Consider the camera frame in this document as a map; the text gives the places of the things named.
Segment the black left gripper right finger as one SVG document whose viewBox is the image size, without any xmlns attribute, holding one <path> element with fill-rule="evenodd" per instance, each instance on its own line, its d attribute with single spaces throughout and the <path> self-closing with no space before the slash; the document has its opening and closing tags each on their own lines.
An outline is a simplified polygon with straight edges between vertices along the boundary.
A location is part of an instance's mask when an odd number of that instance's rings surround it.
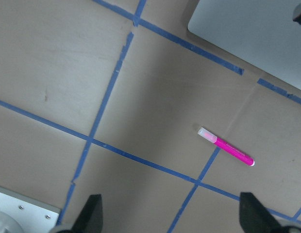
<svg viewBox="0 0 301 233">
<path fill-rule="evenodd" d="M 251 192 L 241 192 L 239 223 L 245 233 L 275 233 L 282 226 Z"/>
</svg>

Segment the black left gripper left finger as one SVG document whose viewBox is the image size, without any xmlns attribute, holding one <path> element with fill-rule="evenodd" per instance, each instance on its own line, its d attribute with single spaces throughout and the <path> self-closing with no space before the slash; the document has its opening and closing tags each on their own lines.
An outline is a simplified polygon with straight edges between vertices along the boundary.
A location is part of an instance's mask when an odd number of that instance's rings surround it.
<svg viewBox="0 0 301 233">
<path fill-rule="evenodd" d="M 102 196 L 101 194 L 90 195 L 71 231 L 73 233 L 100 233 L 102 228 Z"/>
</svg>

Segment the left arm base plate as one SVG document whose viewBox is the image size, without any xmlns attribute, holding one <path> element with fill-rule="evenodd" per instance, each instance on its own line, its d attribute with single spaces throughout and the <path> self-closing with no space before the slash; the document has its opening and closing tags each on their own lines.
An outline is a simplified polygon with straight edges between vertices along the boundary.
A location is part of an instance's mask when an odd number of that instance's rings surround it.
<svg viewBox="0 0 301 233">
<path fill-rule="evenodd" d="M 1 233 L 48 233 L 61 210 L 0 186 Z"/>
</svg>

